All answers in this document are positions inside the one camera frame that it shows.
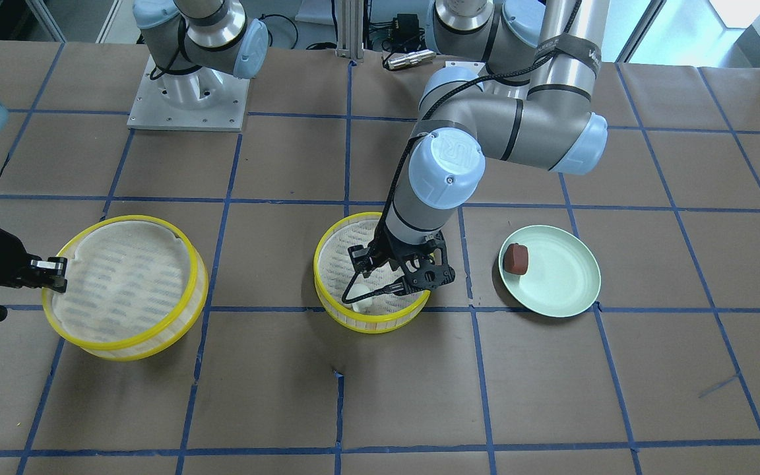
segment brown food item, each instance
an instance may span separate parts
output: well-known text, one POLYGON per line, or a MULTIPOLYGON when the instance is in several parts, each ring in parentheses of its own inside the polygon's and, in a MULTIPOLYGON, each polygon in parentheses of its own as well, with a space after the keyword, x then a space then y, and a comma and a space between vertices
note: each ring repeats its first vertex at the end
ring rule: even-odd
POLYGON ((529 267, 530 250, 522 244, 509 244, 506 253, 503 255, 503 270, 506 270, 509 274, 522 276, 527 273, 529 267))

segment blue tape grid line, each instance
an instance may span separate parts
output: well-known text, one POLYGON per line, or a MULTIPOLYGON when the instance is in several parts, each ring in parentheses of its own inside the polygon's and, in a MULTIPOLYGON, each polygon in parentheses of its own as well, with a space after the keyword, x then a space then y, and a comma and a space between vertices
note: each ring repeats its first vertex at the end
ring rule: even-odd
POLYGON ((353 129, 354 67, 356 61, 348 62, 348 93, 346 101, 346 121, 344 121, 344 216, 350 215, 350 133, 353 129))
MULTIPOLYGON (((39 91, 37 91, 37 96, 34 97, 34 102, 31 103, 31 109, 34 110, 37 108, 37 104, 40 103, 40 97, 43 96, 43 93, 46 91, 46 87, 49 84, 49 80, 51 79, 52 73, 55 71, 55 67, 57 66, 57 61, 60 60, 61 54, 63 53, 63 46, 64 43, 61 43, 60 46, 57 48, 57 53, 55 53, 54 59, 51 60, 51 65, 49 66, 48 72, 46 72, 46 77, 43 79, 42 84, 40 85, 39 91)), ((13 141, 13 144, 11 145, 11 150, 8 154, 8 158, 5 160, 5 163, 2 165, 2 169, 4 170, 6 166, 8 166, 8 163, 10 162, 10 158, 13 156, 13 151, 16 150, 17 144, 19 142, 19 139, 22 138, 23 133, 25 132, 25 129, 28 126, 29 121, 31 120, 32 113, 29 112, 25 116, 25 120, 22 123, 22 127, 19 129, 19 133, 15 140, 13 141)), ((40 394, 40 401, 37 403, 37 409, 34 411, 34 420, 31 423, 31 429, 28 433, 28 437, 25 439, 25 448, 23 450, 23 454, 21 457, 19 457, 19 464, 17 466, 16 475, 22 475, 25 471, 25 464, 28 463, 28 457, 29 453, 31 451, 32 446, 34 445, 34 437, 37 435, 37 429, 40 426, 40 419, 43 417, 43 411, 46 409, 46 401, 48 400, 49 392, 51 391, 51 383, 54 382, 55 373, 57 373, 57 364, 60 363, 61 359, 61 353, 63 352, 63 337, 59 337, 57 339, 57 348, 55 349, 54 357, 51 359, 51 369, 49 371, 49 375, 46 377, 46 383, 43 386, 43 392, 40 394)))
POLYGON ((344 429, 344 375, 336 376, 336 443, 334 445, 334 475, 342 475, 342 432, 344 429))
POLYGON ((193 425, 193 413, 195 410, 196 396, 199 391, 199 378, 201 377, 201 366, 205 360, 205 346, 207 344, 207 330, 210 321, 210 308, 213 304, 213 292, 215 290, 216 278, 219 276, 219 264, 221 260, 221 251, 224 245, 224 229, 227 228, 228 215, 230 213, 230 195, 233 195, 233 187, 236 183, 236 172, 239 168, 239 156, 242 149, 242 135, 236 137, 236 148, 234 150, 233 164, 230 166, 230 178, 228 180, 227 191, 224 193, 222 217, 219 225, 219 237, 216 240, 216 249, 213 256, 213 269, 210 271, 210 280, 207 289, 207 300, 203 308, 201 324, 201 342, 199 351, 196 353, 195 369, 193 370, 193 384, 189 389, 189 400, 187 403, 187 415, 184 418, 183 433, 181 435, 181 449, 177 457, 177 466, 175 474, 181 475, 183 472, 183 463, 187 454, 187 445, 189 441, 189 431, 193 425))
MULTIPOLYGON (((34 304, 15 304, 5 305, 9 310, 15 311, 42 311, 42 305, 34 304)), ((724 309, 718 307, 718 309, 709 309, 709 307, 604 307, 603 305, 594 304, 589 307, 587 312, 593 312, 597 307, 600 312, 604 313, 760 313, 760 309, 756 307, 729 307, 724 309)), ((217 306, 212 305, 209 308, 211 313, 303 313, 314 312, 320 313, 325 310, 324 307, 230 307, 230 306, 217 306)), ((497 312, 511 312, 511 313, 532 313, 531 310, 524 307, 478 307, 476 305, 470 305, 468 307, 447 307, 447 306, 435 306, 424 307, 422 312, 426 313, 468 313, 474 310, 479 313, 497 313, 497 312)))
POLYGON ((456 209, 456 215, 459 220, 459 235, 462 238, 462 265, 465 270, 465 289, 468 292, 468 305, 464 311, 470 312, 471 330, 474 333, 474 353, 477 357, 477 376, 480 380, 480 400, 483 406, 483 425, 486 433, 486 452, 488 452, 489 473, 497 475, 497 459, 494 455, 494 436, 491 430, 491 409, 488 403, 488 388, 486 387, 486 367, 483 363, 482 338, 480 338, 480 322, 477 319, 477 312, 474 309, 474 288, 471 280, 471 265, 468 258, 468 238, 465 233, 465 219, 462 215, 462 208, 456 209))
POLYGON ((78 111, 75 109, 8 109, 12 113, 34 112, 35 114, 69 114, 81 116, 127 116, 127 111, 78 111))
POLYGON ((0 179, 2 178, 2 175, 4 174, 5 168, 10 163, 11 158, 13 157, 13 153, 15 153, 17 145, 19 145, 19 141, 22 139, 22 136, 25 134, 25 129, 28 128, 28 123, 31 120, 31 116, 34 115, 34 110, 36 110, 37 105, 40 103, 40 97, 43 96, 43 93, 46 92, 46 87, 49 85, 49 80, 51 79, 52 73, 55 71, 55 67, 57 66, 57 61, 60 60, 61 53, 63 53, 63 46, 65 46, 64 43, 61 43, 60 46, 57 48, 57 53, 55 53, 54 59, 51 60, 51 65, 49 66, 48 72, 46 72, 46 77, 43 78, 42 84, 40 84, 40 89, 37 90, 37 96, 34 97, 34 101, 31 102, 31 108, 28 111, 28 114, 25 115, 24 120, 22 121, 22 126, 19 127, 19 132, 16 135, 16 138, 13 139, 13 144, 11 144, 10 150, 8 150, 8 156, 5 159, 5 162, 2 164, 2 169, 0 170, 0 179))
MULTIPOLYGON (((16 195, 0 193, 0 199, 39 199, 39 201, 104 201, 105 195, 16 195)), ((223 198, 183 197, 183 196, 113 196, 112 201, 148 201, 167 203, 222 203, 223 198)), ((235 204, 270 205, 350 205, 383 206, 383 201, 345 201, 344 199, 275 199, 275 198, 231 198, 235 204)), ((464 203, 462 208, 543 208, 544 210, 567 210, 567 205, 559 203, 464 203)), ((574 210, 630 210, 630 211, 687 211, 694 213, 743 213, 760 214, 760 208, 699 208, 680 206, 631 206, 631 205, 576 205, 574 210)))
POLYGON ((37 403, 37 410, 34 412, 34 420, 31 422, 31 429, 28 433, 28 438, 25 439, 25 448, 19 455, 19 464, 16 469, 16 475, 22 475, 25 472, 25 465, 28 463, 28 457, 30 457, 32 453, 31 447, 34 445, 34 437, 37 436, 37 429, 40 426, 40 419, 42 419, 43 411, 46 409, 46 402, 49 399, 49 392, 51 392, 51 383, 55 379, 55 373, 57 373, 57 365, 60 364, 61 361, 63 343, 63 337, 58 337, 55 355, 51 359, 51 369, 49 371, 49 375, 46 376, 46 383, 43 385, 43 392, 40 394, 40 402, 37 403))
POLYGON ((723 121, 726 123, 726 126, 729 127, 729 132, 731 133, 732 138, 735 139, 735 143, 738 145, 738 150, 741 150, 741 155, 744 157, 745 162, 747 162, 752 177, 755 178, 755 181, 758 184, 758 189, 760 189, 760 177, 758 177, 758 174, 755 171, 755 166, 752 166, 752 161, 750 160, 747 151, 744 150, 744 145, 741 143, 741 139, 738 137, 737 132, 735 132, 729 117, 726 116, 726 111, 724 111, 723 106, 720 105, 720 100, 717 99, 714 90, 711 88, 711 84, 709 84, 709 80, 705 77, 705 73, 702 69, 698 69, 697 71, 699 71, 700 78, 703 79, 703 84, 705 84, 706 89, 709 90, 711 99, 714 100, 714 104, 717 106, 718 111, 720 111, 720 116, 723 117, 723 121))
POLYGON ((115 195, 115 189, 117 189, 117 186, 119 184, 119 177, 121 177, 121 171, 123 171, 123 168, 125 167, 125 160, 127 160, 127 153, 131 149, 131 144, 133 143, 133 135, 135 134, 135 130, 131 129, 129 133, 127 134, 127 141, 125 141, 125 148, 121 151, 121 158, 119 158, 119 165, 117 166, 117 171, 115 171, 115 174, 113 175, 113 182, 111 183, 111 190, 108 192, 108 196, 105 198, 105 207, 102 209, 102 220, 108 219, 108 212, 110 211, 111 204, 113 203, 113 196, 115 195))
MULTIPOLYGON (((573 214, 573 205, 571 204, 571 196, 567 191, 567 182, 565 176, 559 174, 559 181, 561 183, 561 192, 565 197, 565 206, 567 207, 567 216, 571 221, 571 229, 573 235, 579 238, 579 228, 577 226, 576 216, 573 214)), ((639 448, 635 444, 635 435, 633 435, 633 424, 629 421, 629 411, 627 409, 627 400, 623 396, 623 389, 621 388, 621 379, 618 377, 618 368, 615 366, 615 359, 612 357, 612 347, 609 346, 609 337, 606 336, 606 327, 603 325, 603 318, 600 315, 600 305, 592 305, 594 309, 594 320, 597 322, 597 331, 600 333, 600 341, 603 345, 603 352, 606 354, 606 363, 609 365, 609 373, 612 375, 612 385, 615 387, 615 394, 617 396, 617 405, 621 408, 621 417, 623 418, 624 431, 627 434, 627 444, 630 448, 630 455, 633 457, 633 467, 635 468, 636 475, 643 475, 641 470, 641 460, 639 460, 639 448)))
MULTIPOLYGON (((646 440, 637 441, 639 449, 673 448, 673 447, 747 447, 760 446, 760 439, 689 439, 689 440, 646 440)), ((534 452, 534 451, 611 451, 628 450, 628 442, 576 442, 559 444, 495 444, 495 452, 534 452)), ((485 452, 483 444, 472 445, 372 445, 343 449, 343 454, 412 454, 437 452, 485 452)), ((187 449, 186 455, 194 456, 299 456, 299 455, 333 455, 335 447, 214 447, 206 449, 187 449)), ((29 457, 177 457, 180 449, 141 449, 136 451, 103 451, 97 449, 33 450, 29 457)), ((23 456, 24 451, 3 450, 0 458, 23 456)))
MULTIPOLYGON (((676 208, 676 202, 673 199, 673 194, 670 192, 670 187, 667 186, 667 181, 664 179, 664 172, 661 170, 660 163, 658 163, 658 158, 655 154, 654 148, 652 147, 652 143, 649 140, 649 136, 647 135, 646 130, 643 129, 643 121, 641 120, 641 116, 639 115, 639 112, 637 111, 637 107, 635 105, 633 96, 630 93, 630 90, 629 90, 629 87, 627 86, 627 82, 625 81, 623 72, 621 71, 621 66, 619 64, 616 64, 615 68, 617 70, 617 74, 619 78, 621 79, 623 89, 625 90, 625 93, 627 94, 627 99, 629 100, 631 109, 633 109, 633 113, 635 114, 637 123, 639 123, 639 126, 642 127, 643 138, 645 138, 647 148, 649 149, 649 154, 652 157, 652 162, 654 162, 656 171, 658 172, 658 177, 661 179, 661 184, 664 186, 664 192, 667 193, 667 198, 670 201, 670 206, 673 208, 676 208)), ((712 93, 710 89, 709 89, 709 93, 712 94, 712 98, 714 98, 715 104, 718 106, 718 109, 720 109, 720 113, 724 116, 724 119, 726 119, 726 115, 724 114, 723 109, 720 107, 720 102, 717 102, 716 97, 714 97, 714 93, 712 93)), ((760 415, 758 414, 758 409, 756 408, 755 402, 752 399, 752 394, 749 391, 749 386, 747 385, 747 379, 745 379, 741 371, 741 366, 738 364, 738 359, 735 355, 735 350, 732 348, 729 336, 726 334, 726 327, 724 327, 723 321, 721 321, 720 319, 720 313, 718 313, 715 310, 716 305, 714 304, 714 298, 712 297, 708 280, 706 280, 705 275, 703 274, 703 269, 702 267, 700 267, 699 260, 697 259, 697 254, 696 252, 694 252, 694 247, 691 245, 691 238, 688 237, 687 229, 685 229, 685 223, 681 218, 681 214, 679 213, 678 210, 674 210, 673 214, 674 216, 676 216, 676 222, 678 222, 679 224, 679 229, 681 230, 682 238, 685 240, 685 245, 687 246, 688 252, 691 255, 691 260, 693 261, 694 268, 697 270, 697 276, 699 276, 700 283, 703 285, 703 289, 705 290, 705 295, 706 295, 706 298, 708 298, 709 306, 711 307, 712 310, 714 310, 712 311, 712 314, 714 315, 714 319, 717 322, 721 337, 723 337, 723 342, 726 344, 726 351, 729 354, 732 365, 735 367, 735 373, 739 375, 738 381, 741 382, 742 391, 744 392, 744 396, 747 397, 747 403, 750 406, 752 417, 755 419, 756 425, 758 426, 758 431, 760 432, 760 415)))

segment yellow steamer rim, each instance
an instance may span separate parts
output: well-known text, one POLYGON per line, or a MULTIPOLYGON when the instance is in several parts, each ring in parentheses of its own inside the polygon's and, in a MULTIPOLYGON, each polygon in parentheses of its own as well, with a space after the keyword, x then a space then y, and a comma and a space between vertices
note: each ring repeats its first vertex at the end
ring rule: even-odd
POLYGON ((132 216, 119 216, 104 220, 73 237, 57 253, 57 256, 72 259, 78 246, 81 245, 85 238, 99 229, 105 228, 105 226, 124 222, 148 222, 162 226, 181 240, 182 246, 189 257, 189 267, 186 270, 188 275, 187 282, 180 300, 153 327, 148 328, 147 331, 142 331, 139 334, 124 338, 123 340, 116 340, 115 342, 85 340, 73 336, 73 334, 64 330, 60 318, 55 315, 52 303, 58 294, 49 289, 44 288, 42 290, 43 311, 51 327, 66 339, 67 342, 80 346, 84 351, 90 352, 90 354, 96 355, 99 358, 112 361, 132 361, 147 358, 169 348, 198 321, 203 306, 205 306, 208 292, 207 270, 198 250, 193 247, 187 236, 177 226, 156 217, 132 214, 132 216))
POLYGON ((316 294, 319 295, 319 300, 321 301, 322 306, 325 307, 327 313, 333 317, 335 321, 343 325, 343 327, 353 331, 359 331, 360 333, 386 333, 403 327, 418 315, 430 297, 430 292, 424 291, 413 301, 413 303, 404 309, 393 313, 386 313, 385 315, 364 315, 364 313, 357 313, 353 309, 344 306, 344 304, 338 300, 338 297, 334 297, 330 294, 329 289, 325 286, 319 271, 319 258, 322 255, 325 244, 329 242, 330 238, 332 238, 336 232, 341 231, 341 229, 347 228, 347 226, 358 222, 365 222, 366 220, 379 220, 380 216, 382 216, 381 213, 371 211, 353 214, 352 216, 339 220, 335 225, 330 226, 328 231, 325 232, 325 235, 323 235, 319 241, 319 245, 316 246, 316 252, 313 256, 313 283, 315 284, 316 294))

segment power adapter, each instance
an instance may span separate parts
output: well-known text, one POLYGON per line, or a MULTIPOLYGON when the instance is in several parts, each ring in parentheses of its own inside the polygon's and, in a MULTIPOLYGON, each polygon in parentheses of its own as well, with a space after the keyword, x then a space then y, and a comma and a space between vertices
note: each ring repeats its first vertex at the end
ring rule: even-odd
POLYGON ((418 15, 414 13, 398 13, 398 16, 392 18, 389 43, 391 51, 395 52, 420 50, 422 33, 420 33, 418 15))

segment round plate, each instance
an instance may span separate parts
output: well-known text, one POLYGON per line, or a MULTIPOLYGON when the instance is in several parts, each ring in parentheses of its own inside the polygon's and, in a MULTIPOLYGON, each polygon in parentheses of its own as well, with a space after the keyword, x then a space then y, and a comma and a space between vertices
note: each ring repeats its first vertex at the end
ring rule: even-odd
POLYGON ((500 249, 497 265, 509 293, 541 315, 578 315, 600 295, 597 259, 573 234, 553 226, 527 226, 513 232, 500 249), (522 244, 530 252, 530 268, 524 276, 503 270, 503 255, 512 243, 522 244))

